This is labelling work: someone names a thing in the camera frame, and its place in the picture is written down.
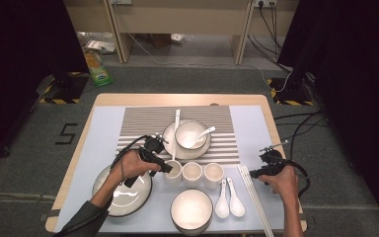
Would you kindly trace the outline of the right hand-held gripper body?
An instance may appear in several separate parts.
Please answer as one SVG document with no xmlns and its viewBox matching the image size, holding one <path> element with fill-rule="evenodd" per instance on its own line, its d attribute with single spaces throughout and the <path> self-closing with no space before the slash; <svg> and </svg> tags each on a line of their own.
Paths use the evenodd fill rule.
<svg viewBox="0 0 379 237">
<path fill-rule="evenodd" d="M 261 167 L 262 175 L 275 176 L 279 174 L 287 165 L 287 160 L 282 157 L 278 150 L 275 150 L 275 147 L 282 146 L 287 143 L 288 141 L 284 140 L 281 143 L 273 144 L 260 150 L 260 158 L 263 162 L 265 162 L 265 165 Z"/>
</svg>

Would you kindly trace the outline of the white ceramic cup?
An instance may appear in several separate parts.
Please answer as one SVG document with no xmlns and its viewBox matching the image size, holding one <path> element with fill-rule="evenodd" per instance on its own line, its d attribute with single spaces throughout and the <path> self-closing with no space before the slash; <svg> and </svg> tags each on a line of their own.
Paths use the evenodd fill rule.
<svg viewBox="0 0 379 237">
<path fill-rule="evenodd" d="M 196 189 L 202 181 L 202 168 L 195 162 L 188 162 L 183 167 L 183 182 L 186 187 Z"/>
<path fill-rule="evenodd" d="M 167 164 L 172 167 L 172 170 L 164 174 L 164 182 L 168 186 L 175 187 L 182 180 L 182 165 L 176 160 L 167 161 Z"/>
<path fill-rule="evenodd" d="M 209 189 L 216 189 L 221 184 L 224 176 L 224 170 L 222 166 L 218 163 L 209 163 L 204 167 L 204 184 Z"/>
</svg>

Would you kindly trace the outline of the bundle of white chopsticks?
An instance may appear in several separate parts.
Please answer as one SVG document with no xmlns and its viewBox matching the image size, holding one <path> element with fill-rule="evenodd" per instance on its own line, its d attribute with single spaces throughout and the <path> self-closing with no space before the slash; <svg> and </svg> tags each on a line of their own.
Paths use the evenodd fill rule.
<svg viewBox="0 0 379 237">
<path fill-rule="evenodd" d="M 265 215 L 265 210 L 262 206 L 261 199 L 257 193 L 256 187 L 251 179 L 249 170 L 246 166 L 238 165 L 237 169 L 241 175 L 242 180 L 244 181 L 247 192 L 250 196 L 251 202 L 256 210 L 257 216 L 259 217 L 265 232 L 266 237 L 274 237 L 270 224 Z"/>
</svg>

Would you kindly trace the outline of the small white plate dark rim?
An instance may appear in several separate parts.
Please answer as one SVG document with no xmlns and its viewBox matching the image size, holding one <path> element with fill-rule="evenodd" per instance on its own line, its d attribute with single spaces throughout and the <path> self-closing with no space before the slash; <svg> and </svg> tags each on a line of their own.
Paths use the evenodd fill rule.
<svg viewBox="0 0 379 237">
<path fill-rule="evenodd" d="M 165 150 L 160 153 L 160 157 L 163 159 L 171 159 L 175 140 L 175 124 L 173 122 L 165 128 L 163 132 L 163 138 L 166 140 L 164 143 Z M 178 146 L 176 149 L 176 158 L 182 160 L 190 160 L 201 157 L 207 152 L 211 144 L 211 135 L 206 134 L 205 138 L 205 144 L 195 150 L 187 150 Z"/>
</svg>

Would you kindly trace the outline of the white bowl with dark rim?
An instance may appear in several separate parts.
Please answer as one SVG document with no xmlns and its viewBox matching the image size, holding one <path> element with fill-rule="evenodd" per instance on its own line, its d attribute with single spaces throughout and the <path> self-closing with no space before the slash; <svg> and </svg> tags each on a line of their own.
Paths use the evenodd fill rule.
<svg viewBox="0 0 379 237">
<path fill-rule="evenodd" d="M 197 136 L 206 130 L 206 127 L 194 120 L 183 122 L 176 130 L 175 138 L 178 144 L 185 149 L 198 149 L 206 143 L 206 136 L 201 138 Z"/>
<path fill-rule="evenodd" d="M 170 215 L 175 227 L 184 235 L 202 234 L 212 220 L 213 204 L 210 197 L 199 190 L 186 190 L 173 200 Z"/>
</svg>

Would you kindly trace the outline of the white ceramic spoon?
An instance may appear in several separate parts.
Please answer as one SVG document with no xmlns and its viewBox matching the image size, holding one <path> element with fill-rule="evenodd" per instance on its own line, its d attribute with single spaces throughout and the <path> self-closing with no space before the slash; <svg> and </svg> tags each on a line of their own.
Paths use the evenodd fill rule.
<svg viewBox="0 0 379 237">
<path fill-rule="evenodd" d="M 230 177 L 228 177 L 227 183 L 230 189 L 230 211 L 234 216 L 242 217 L 245 215 L 246 210 L 242 202 L 239 200 L 239 197 L 237 196 L 234 182 Z"/>
<path fill-rule="evenodd" d="M 197 134 L 197 135 L 193 135 L 193 136 L 187 137 L 187 138 L 185 139 L 185 142 L 184 142 L 184 144 L 183 144 L 183 147 L 184 147 L 184 148 L 192 148 L 192 147 L 194 147 L 194 146 L 197 144 L 197 142 L 198 142 L 203 136 L 205 136 L 207 133 L 210 133 L 210 132 L 214 131 L 215 129 L 216 129 L 216 127 L 215 127 L 215 126 L 212 126 L 212 127 L 208 128 L 208 129 L 206 129 L 205 131 L 203 131 L 203 132 Z"/>
<path fill-rule="evenodd" d="M 226 198 L 226 181 L 221 181 L 220 197 L 215 205 L 215 214 L 219 218 L 226 218 L 229 215 L 229 206 Z"/>
</svg>

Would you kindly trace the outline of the person's right hand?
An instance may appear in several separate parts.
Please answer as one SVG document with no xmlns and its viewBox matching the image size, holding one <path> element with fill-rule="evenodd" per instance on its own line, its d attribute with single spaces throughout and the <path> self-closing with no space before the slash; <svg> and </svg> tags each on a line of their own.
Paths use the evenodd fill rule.
<svg viewBox="0 0 379 237">
<path fill-rule="evenodd" d="M 278 175 L 269 176 L 267 180 L 260 181 L 270 184 L 272 190 L 281 198 L 289 195 L 297 196 L 298 178 L 292 166 L 285 166 Z"/>
</svg>

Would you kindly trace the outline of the person's left hand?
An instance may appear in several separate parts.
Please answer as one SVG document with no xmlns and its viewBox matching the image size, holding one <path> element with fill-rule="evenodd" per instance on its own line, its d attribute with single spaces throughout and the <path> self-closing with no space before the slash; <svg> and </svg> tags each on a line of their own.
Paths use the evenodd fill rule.
<svg viewBox="0 0 379 237">
<path fill-rule="evenodd" d="M 148 171 L 159 171 L 160 166 L 143 161 L 137 151 L 128 151 L 111 169 L 108 181 L 119 185 L 128 178 L 143 175 Z"/>
</svg>

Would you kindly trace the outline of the striped woven placemat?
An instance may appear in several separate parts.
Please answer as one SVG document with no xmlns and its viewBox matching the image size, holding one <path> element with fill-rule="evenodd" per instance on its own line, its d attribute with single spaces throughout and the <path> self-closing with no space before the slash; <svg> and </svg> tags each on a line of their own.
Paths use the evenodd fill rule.
<svg viewBox="0 0 379 237">
<path fill-rule="evenodd" d="M 211 144 L 205 154 L 196 159 L 180 160 L 182 163 L 199 164 L 220 163 L 225 165 L 239 164 L 239 152 L 230 108 L 228 106 L 195 106 L 195 107 L 128 107 L 125 109 L 117 140 L 118 153 L 141 135 L 163 135 L 165 128 L 175 122 L 176 110 L 179 109 L 180 123 L 195 120 L 206 128 L 216 130 L 209 133 Z"/>
</svg>

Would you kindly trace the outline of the large white plate dark rim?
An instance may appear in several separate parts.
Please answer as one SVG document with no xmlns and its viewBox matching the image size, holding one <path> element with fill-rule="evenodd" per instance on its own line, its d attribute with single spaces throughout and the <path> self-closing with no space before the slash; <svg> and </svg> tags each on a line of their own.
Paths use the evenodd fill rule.
<svg viewBox="0 0 379 237">
<path fill-rule="evenodd" d="M 149 173 L 139 176 L 130 188 L 126 185 L 117 186 L 108 208 L 109 215 L 124 217 L 136 212 L 149 199 L 151 191 L 152 178 Z"/>
</svg>

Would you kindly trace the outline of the light blue table mat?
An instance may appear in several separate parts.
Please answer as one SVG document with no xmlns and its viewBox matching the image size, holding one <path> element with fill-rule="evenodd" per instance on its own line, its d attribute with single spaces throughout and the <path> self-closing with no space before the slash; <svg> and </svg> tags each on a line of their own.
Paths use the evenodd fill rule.
<svg viewBox="0 0 379 237">
<path fill-rule="evenodd" d="M 242 217 L 229 215 L 226 218 L 212 217 L 206 229 L 208 233 L 261 232 L 263 225 L 257 216 L 244 181 L 237 169 L 238 165 L 250 170 L 260 168 L 260 150 L 273 144 L 270 130 L 265 122 L 265 110 L 260 106 L 228 106 L 230 108 L 240 163 L 221 164 L 225 175 L 234 181 L 234 186 L 246 209 Z M 60 231 L 80 206 L 92 196 L 93 185 L 115 157 L 117 140 L 125 109 L 122 106 L 97 106 L 91 115 L 91 123 L 85 143 L 79 152 L 78 163 L 67 198 L 54 227 Z M 168 187 L 161 173 L 152 178 L 152 193 L 146 203 L 136 212 L 124 216 L 107 218 L 101 227 L 103 233 L 147 233 L 172 234 L 178 229 L 170 216 L 170 206 L 174 197 L 186 187 L 179 184 Z"/>
</svg>

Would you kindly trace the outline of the black stand base hazard tape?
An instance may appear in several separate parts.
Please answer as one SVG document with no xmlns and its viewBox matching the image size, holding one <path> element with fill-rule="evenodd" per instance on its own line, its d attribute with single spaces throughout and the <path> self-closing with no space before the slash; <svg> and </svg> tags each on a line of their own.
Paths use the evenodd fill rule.
<svg viewBox="0 0 379 237">
<path fill-rule="evenodd" d="M 278 105 L 312 106 L 313 100 L 304 85 L 290 89 L 286 78 L 269 78 L 265 80 L 273 101 Z"/>
<path fill-rule="evenodd" d="M 68 72 L 64 79 L 52 78 L 39 101 L 42 104 L 78 104 L 89 80 L 87 73 Z"/>
</svg>

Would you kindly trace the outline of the black curtain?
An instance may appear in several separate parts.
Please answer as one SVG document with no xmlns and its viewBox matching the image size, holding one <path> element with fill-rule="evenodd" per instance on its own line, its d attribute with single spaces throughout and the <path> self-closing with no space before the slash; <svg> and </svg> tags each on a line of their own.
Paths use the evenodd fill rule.
<svg viewBox="0 0 379 237">
<path fill-rule="evenodd" d="M 63 0 L 0 0 L 0 154 L 44 77 L 87 70 Z"/>
<path fill-rule="evenodd" d="M 379 0 L 299 0 L 280 63 L 315 77 L 354 167 L 379 205 Z"/>
</svg>

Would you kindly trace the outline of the beige wooden desk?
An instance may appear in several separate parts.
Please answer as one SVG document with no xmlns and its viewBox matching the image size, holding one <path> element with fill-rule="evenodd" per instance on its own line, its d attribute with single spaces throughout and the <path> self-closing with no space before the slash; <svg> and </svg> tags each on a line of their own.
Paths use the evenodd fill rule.
<svg viewBox="0 0 379 237">
<path fill-rule="evenodd" d="M 62 0 L 75 31 L 114 35 L 121 63 L 130 56 L 133 34 L 195 34 L 228 36 L 237 64 L 247 37 L 267 34 L 272 11 L 277 34 L 287 35 L 299 1 L 256 8 L 254 0 Z"/>
</svg>

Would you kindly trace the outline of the white wall socket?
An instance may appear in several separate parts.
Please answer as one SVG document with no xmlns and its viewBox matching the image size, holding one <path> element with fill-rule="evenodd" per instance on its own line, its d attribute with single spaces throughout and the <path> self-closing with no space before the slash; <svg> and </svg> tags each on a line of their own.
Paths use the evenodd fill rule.
<svg viewBox="0 0 379 237">
<path fill-rule="evenodd" d="M 277 0 L 254 0 L 254 6 L 256 8 L 271 8 L 275 6 Z"/>
</svg>

